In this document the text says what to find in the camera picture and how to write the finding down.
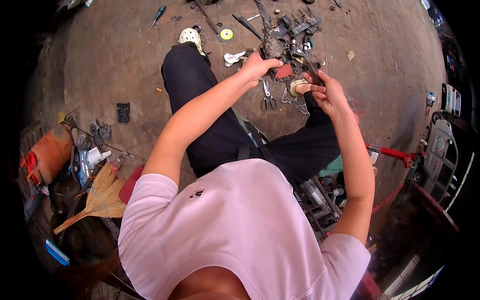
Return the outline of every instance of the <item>plastic bottle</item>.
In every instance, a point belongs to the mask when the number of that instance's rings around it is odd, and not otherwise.
[[[122,162],[123,162],[123,156],[117,155],[117,158],[113,161],[112,165],[110,166],[112,168],[112,172],[118,172]]]

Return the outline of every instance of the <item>hand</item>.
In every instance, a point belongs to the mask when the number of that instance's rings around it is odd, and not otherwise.
[[[318,70],[317,74],[325,83],[325,86],[312,84],[310,87],[313,98],[317,101],[318,106],[331,118],[346,108],[351,111],[340,83],[320,70]],[[313,82],[312,77],[308,73],[303,73],[302,75],[309,83]]]
[[[247,80],[247,88],[251,89],[257,86],[259,79],[267,73],[268,69],[279,68],[283,62],[271,59],[263,60],[260,57],[260,52],[256,50],[252,53],[243,64],[243,67],[237,73]]]

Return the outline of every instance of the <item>orange gas cylinder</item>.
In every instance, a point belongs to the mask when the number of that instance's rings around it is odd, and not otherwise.
[[[32,147],[43,183],[50,184],[70,160],[73,139],[70,126],[58,124]]]

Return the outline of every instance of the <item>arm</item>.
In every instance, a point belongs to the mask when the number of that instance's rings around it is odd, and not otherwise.
[[[313,97],[330,116],[343,161],[347,205],[332,233],[345,233],[365,244],[372,214],[375,178],[355,115],[348,106],[342,86],[322,71],[318,76],[325,87],[312,85]],[[310,83],[312,78],[304,74]]]
[[[195,97],[181,107],[163,128],[142,175],[158,173],[180,181],[180,163],[187,147],[229,109],[246,91],[255,87],[279,60],[262,60],[258,51],[250,55],[235,75]]]

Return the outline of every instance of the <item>scissors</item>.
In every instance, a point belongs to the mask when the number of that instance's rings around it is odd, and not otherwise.
[[[276,109],[277,103],[276,99],[270,96],[270,91],[268,90],[268,81],[264,80],[264,91],[265,91],[265,97],[262,100],[262,110],[267,111],[268,110],[268,102],[270,102],[270,106],[272,109]]]

